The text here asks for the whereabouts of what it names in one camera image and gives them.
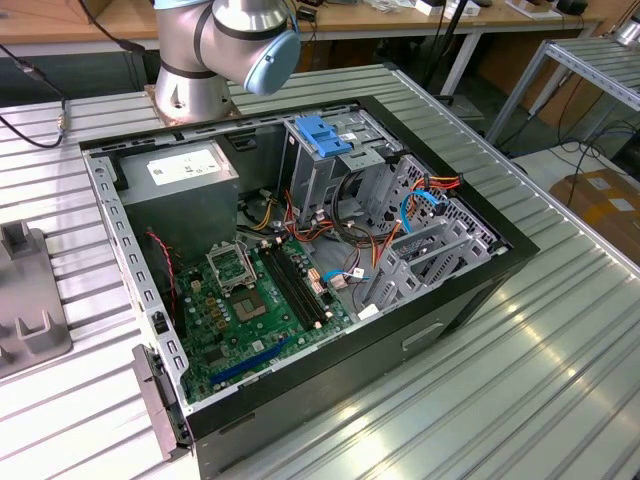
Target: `blue joint cap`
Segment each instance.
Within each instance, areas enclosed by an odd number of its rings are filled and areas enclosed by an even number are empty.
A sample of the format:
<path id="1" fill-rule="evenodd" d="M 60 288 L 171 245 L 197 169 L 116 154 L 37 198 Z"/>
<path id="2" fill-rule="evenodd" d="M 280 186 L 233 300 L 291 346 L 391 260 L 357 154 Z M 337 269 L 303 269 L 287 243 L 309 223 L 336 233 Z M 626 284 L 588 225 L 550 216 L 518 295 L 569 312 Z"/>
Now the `blue joint cap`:
<path id="1" fill-rule="evenodd" d="M 188 7 L 198 3 L 205 3 L 211 0 L 156 0 L 153 8 L 156 10 L 168 10 L 170 8 Z"/>
<path id="2" fill-rule="evenodd" d="M 296 118 L 296 126 L 304 138 L 316 147 L 322 158 L 353 150 L 351 144 L 343 142 L 336 134 L 335 128 L 325 123 L 318 115 Z"/>
<path id="3" fill-rule="evenodd" d="M 244 89 L 258 95 L 275 93 L 291 76 L 298 64 L 298 57 L 300 37 L 292 30 L 282 32 L 253 64 L 244 80 Z"/>

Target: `ram slot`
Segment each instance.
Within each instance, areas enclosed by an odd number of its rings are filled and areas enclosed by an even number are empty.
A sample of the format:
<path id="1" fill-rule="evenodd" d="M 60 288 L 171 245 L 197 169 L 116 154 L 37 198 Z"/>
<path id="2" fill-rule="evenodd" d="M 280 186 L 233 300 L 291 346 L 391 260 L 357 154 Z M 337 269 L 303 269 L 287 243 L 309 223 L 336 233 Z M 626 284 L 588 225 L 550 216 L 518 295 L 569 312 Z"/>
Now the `ram slot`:
<path id="1" fill-rule="evenodd" d="M 324 323 L 324 311 L 289 257 L 280 249 L 261 250 L 259 256 L 302 327 L 308 331 L 316 322 Z"/>

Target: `power supply label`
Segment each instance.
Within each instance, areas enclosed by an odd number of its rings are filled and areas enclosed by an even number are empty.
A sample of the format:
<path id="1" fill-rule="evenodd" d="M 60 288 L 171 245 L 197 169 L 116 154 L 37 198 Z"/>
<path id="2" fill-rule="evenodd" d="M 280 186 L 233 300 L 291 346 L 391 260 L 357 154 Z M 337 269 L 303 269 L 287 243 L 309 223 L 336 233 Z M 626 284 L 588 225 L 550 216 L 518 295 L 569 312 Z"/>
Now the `power supply label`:
<path id="1" fill-rule="evenodd" d="M 206 149 L 152 160 L 147 168 L 156 185 L 166 185 L 221 170 L 213 154 Z"/>

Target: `metal rail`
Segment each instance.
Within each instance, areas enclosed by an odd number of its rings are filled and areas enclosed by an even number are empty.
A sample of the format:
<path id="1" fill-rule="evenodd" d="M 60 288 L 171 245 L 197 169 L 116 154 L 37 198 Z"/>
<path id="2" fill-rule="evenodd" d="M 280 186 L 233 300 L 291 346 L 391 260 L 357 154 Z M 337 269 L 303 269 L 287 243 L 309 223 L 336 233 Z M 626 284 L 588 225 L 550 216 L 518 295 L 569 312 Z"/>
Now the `metal rail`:
<path id="1" fill-rule="evenodd" d="M 600 87 L 605 93 L 635 111 L 640 111 L 640 52 L 602 37 L 545 41 L 538 48 L 500 110 L 487 133 L 487 141 L 495 143 L 498 139 L 524 93 L 548 58 L 556 60 L 561 67 L 545 86 L 532 107 L 532 112 L 545 103 L 568 70 Z"/>

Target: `slotted aluminum surface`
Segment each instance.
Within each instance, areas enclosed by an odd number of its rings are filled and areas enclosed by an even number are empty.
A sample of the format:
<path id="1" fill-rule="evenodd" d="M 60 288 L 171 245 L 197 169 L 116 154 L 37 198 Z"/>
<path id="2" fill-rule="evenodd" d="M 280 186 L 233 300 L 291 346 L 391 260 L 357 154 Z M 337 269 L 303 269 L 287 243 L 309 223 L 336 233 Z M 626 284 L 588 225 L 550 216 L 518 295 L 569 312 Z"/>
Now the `slotted aluminum surface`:
<path id="1" fill-rule="evenodd" d="M 554 40 L 547 55 L 640 111 L 640 52 L 611 38 Z"/>
<path id="2" fill-rule="evenodd" d="M 373 94 L 542 252 L 473 321 L 224 478 L 620 478 L 640 465 L 640 284 L 490 147 L 382 66 L 294 76 L 244 113 Z M 4 109 L 54 137 L 57 105 Z M 142 94 L 71 102 L 71 142 L 155 128 Z M 130 369 L 141 341 L 77 146 L 0 130 L 0 220 L 42 228 L 74 350 L 0 381 L 0 476 L 197 478 L 163 464 Z"/>

